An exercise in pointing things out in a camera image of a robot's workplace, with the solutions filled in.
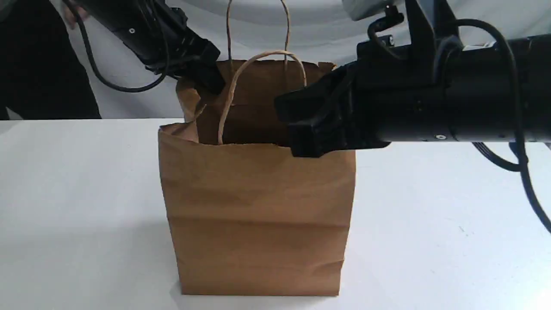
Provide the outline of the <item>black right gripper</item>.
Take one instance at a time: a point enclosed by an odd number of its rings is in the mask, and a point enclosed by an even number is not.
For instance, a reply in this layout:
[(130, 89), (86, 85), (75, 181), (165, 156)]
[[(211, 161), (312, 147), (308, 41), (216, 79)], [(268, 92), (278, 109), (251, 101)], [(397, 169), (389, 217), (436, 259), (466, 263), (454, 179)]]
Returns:
[[(345, 79), (324, 77), (274, 99), (277, 119), (287, 123), (292, 155), (320, 158), (397, 142), (451, 142), (451, 57), (451, 41), (434, 47), (359, 43)], [(310, 119), (321, 122), (305, 121)]]

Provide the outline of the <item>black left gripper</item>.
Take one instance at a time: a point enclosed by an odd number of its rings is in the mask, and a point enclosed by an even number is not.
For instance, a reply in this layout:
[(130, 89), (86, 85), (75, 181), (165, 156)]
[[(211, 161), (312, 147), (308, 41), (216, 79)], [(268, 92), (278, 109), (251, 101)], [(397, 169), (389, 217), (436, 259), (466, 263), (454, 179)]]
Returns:
[(157, 54), (144, 64), (157, 74), (168, 69), (168, 73), (188, 78), (195, 85), (219, 95), (226, 86), (215, 64), (220, 51), (193, 31), (187, 21), (187, 15), (179, 7), (151, 6), (148, 22)]

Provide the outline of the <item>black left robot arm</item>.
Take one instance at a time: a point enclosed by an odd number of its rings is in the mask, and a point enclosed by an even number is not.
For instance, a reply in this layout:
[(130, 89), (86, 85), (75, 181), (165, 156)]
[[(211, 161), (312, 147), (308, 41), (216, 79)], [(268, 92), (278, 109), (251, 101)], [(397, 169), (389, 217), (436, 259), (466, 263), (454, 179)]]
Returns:
[(156, 87), (165, 77), (185, 77), (211, 93), (222, 92), (226, 83), (216, 65), (220, 51), (187, 25), (181, 8), (170, 7), (164, 0), (77, 0), (76, 4), (118, 37), (148, 71), (158, 75), (154, 82), (138, 88), (109, 82), (97, 67), (83, 20), (77, 16), (91, 69), (105, 86), (140, 93)]

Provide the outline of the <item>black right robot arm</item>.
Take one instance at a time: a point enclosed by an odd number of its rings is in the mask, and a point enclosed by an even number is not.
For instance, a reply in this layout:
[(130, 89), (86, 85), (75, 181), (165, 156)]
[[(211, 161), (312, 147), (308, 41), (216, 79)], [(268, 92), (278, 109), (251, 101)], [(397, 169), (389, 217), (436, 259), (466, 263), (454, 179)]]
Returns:
[(368, 26), (357, 59), (274, 106), (297, 157), (390, 143), (550, 141), (550, 35), (464, 46), (446, 0), (343, 1)]

